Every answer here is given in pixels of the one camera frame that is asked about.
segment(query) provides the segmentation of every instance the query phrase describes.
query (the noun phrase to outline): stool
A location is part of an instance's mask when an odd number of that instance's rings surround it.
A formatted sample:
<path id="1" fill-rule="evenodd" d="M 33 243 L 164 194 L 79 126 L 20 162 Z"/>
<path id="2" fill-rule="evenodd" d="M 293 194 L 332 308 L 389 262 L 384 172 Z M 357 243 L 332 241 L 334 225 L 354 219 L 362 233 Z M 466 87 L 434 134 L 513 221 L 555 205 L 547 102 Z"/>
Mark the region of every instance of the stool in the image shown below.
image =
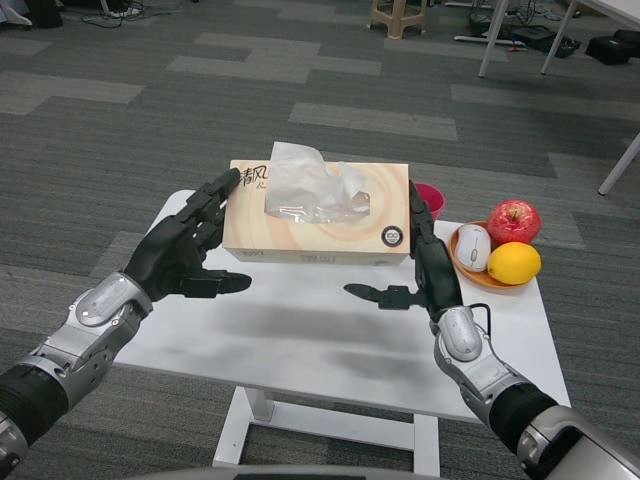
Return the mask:
<path id="1" fill-rule="evenodd" d="M 407 0 L 394 0 L 393 5 L 387 4 L 382 7 L 378 5 L 379 1 L 373 0 L 371 19 L 367 28 L 371 28 L 374 21 L 384 23 L 387 26 L 389 38 L 393 40 L 400 40 L 404 29 L 413 25 L 419 25 L 420 33 L 424 33 L 429 0 L 422 0 L 419 9 L 407 5 Z"/>

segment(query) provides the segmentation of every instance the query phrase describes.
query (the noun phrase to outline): red cup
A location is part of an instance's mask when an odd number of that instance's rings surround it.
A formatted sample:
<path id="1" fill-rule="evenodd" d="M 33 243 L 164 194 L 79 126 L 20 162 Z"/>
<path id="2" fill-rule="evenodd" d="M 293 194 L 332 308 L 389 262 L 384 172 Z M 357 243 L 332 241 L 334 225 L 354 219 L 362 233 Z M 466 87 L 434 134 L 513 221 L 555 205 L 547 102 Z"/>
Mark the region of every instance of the red cup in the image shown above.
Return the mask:
<path id="1" fill-rule="evenodd" d="M 444 206 L 447 204 L 447 200 L 444 198 L 444 195 L 440 190 L 432 185 L 427 185 L 426 183 L 416 183 L 415 185 L 420 198 L 429 205 L 433 219 L 437 220 L 440 216 L 440 212 L 442 212 Z"/>

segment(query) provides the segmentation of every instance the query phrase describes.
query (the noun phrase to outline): tissue box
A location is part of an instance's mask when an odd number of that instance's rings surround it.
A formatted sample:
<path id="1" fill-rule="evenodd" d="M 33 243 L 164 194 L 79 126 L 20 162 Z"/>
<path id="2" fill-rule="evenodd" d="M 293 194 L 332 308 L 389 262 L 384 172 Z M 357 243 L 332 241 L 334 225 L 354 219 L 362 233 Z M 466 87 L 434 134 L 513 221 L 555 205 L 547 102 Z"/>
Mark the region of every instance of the tissue box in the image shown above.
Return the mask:
<path id="1" fill-rule="evenodd" d="M 337 162 L 325 162 L 331 174 Z M 370 214 L 354 222 L 309 224 L 267 215 L 269 161 L 233 160 L 240 185 L 227 201 L 222 246 L 243 262 L 393 265 L 409 254 L 409 166 L 349 163 L 367 180 Z"/>

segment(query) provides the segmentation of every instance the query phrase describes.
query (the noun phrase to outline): metal joint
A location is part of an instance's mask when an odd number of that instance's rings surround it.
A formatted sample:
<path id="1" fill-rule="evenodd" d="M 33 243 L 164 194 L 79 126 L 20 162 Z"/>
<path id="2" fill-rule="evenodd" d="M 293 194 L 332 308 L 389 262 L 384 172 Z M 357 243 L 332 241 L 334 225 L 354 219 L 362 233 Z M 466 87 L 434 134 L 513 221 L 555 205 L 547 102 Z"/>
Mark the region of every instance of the metal joint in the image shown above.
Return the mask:
<path id="1" fill-rule="evenodd" d="M 531 421 L 520 436 L 518 459 L 528 466 L 539 465 L 542 454 L 554 448 L 556 440 L 568 429 L 575 430 L 583 439 L 588 439 L 587 443 L 582 442 L 582 448 L 590 445 L 592 457 L 602 455 L 600 452 L 605 453 L 603 458 L 606 458 L 607 462 L 601 467 L 606 469 L 607 475 L 598 478 L 640 478 L 640 459 L 616 444 L 577 412 L 561 405 L 545 410 Z M 620 477 L 614 474 L 618 470 L 623 472 Z"/>
<path id="2" fill-rule="evenodd" d="M 473 321 L 469 307 L 447 310 L 438 323 L 433 354 L 436 364 L 459 386 L 462 399 L 485 424 L 496 398 L 508 388 L 528 380 L 494 352 L 485 330 Z"/>
<path id="3" fill-rule="evenodd" d="M 66 322 L 22 359 L 55 378 L 73 408 L 105 377 L 113 359 L 153 309 L 145 292 L 115 272 L 69 307 Z"/>
<path id="4" fill-rule="evenodd" d="M 29 451 L 27 439 L 18 426 L 0 411 L 0 464 L 5 461 L 15 468 Z"/>

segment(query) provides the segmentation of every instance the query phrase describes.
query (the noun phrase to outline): table top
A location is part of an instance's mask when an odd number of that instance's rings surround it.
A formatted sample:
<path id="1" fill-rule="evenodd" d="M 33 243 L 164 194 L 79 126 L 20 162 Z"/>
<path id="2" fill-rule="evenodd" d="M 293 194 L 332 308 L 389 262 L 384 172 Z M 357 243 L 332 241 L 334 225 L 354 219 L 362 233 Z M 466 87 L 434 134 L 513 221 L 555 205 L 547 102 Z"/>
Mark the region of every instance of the table top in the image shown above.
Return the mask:
<path id="1" fill-rule="evenodd" d="M 638 0 L 581 0 L 581 2 L 627 25 L 640 27 L 640 1 Z"/>
<path id="2" fill-rule="evenodd" d="M 174 193 L 156 223 L 185 205 Z M 459 224 L 436 222 L 448 241 Z M 415 289 L 413 261 L 400 266 L 241 263 L 222 248 L 204 263 L 241 272 L 251 288 L 216 299 L 171 295 L 155 305 L 116 363 L 305 397 L 477 421 L 456 384 L 437 367 L 426 311 L 379 310 L 347 283 Z M 466 303 L 492 307 L 496 353 L 559 403 L 567 390 L 538 284 L 507 291 L 459 275 Z M 484 323 L 482 309 L 476 310 Z"/>

